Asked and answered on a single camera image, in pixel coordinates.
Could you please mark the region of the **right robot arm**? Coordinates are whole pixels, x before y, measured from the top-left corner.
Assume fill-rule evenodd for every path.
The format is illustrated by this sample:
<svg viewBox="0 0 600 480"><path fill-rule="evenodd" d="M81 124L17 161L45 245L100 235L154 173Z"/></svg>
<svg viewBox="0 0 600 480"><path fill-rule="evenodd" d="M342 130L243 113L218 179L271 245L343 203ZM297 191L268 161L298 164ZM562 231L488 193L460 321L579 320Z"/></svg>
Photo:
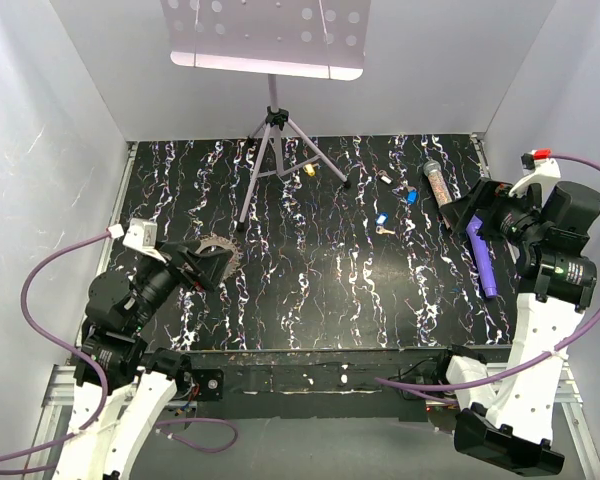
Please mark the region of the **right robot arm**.
<svg viewBox="0 0 600 480"><path fill-rule="evenodd" d="M600 193L571 181L559 181L549 197L539 184L521 197L512 185L482 178L459 200L443 207L456 230L472 218L480 235L508 241L519 252L516 272L517 320L508 368L513 375L499 388L466 389L469 375L455 362L432 373L434 389L455 397L455 449L472 458L524 477L557 475L562 454L551 447L553 404L566 349L590 306L597 267L582 250L588 230L600 215Z"/></svg>

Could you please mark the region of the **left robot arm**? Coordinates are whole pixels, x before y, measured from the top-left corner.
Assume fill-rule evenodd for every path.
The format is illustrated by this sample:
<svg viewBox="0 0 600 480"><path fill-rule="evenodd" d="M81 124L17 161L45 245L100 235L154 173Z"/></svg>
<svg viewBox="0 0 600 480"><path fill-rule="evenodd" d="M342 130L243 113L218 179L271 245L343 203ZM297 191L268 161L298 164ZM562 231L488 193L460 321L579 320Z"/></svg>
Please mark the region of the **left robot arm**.
<svg viewBox="0 0 600 480"><path fill-rule="evenodd" d="M143 243L133 276L104 272L89 287L80 350L103 370L85 361L74 371L71 429L91 415L84 432L67 441L56 479L126 479L162 410L222 397L224 375L196 369L182 353L147 350L143 328L180 287L215 291L239 260L231 241L217 236L182 242Z"/></svg>

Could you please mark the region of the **blue key tag with key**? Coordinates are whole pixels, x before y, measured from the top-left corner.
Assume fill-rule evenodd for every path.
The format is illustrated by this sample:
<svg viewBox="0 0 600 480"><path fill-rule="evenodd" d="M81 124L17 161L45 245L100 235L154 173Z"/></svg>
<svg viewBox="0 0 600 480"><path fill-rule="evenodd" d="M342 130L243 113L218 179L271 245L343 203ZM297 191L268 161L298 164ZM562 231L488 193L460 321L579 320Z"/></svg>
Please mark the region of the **blue key tag with key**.
<svg viewBox="0 0 600 480"><path fill-rule="evenodd" d="M379 235L394 235L395 231L387 227L388 215L381 213L376 219L376 233Z"/></svg>

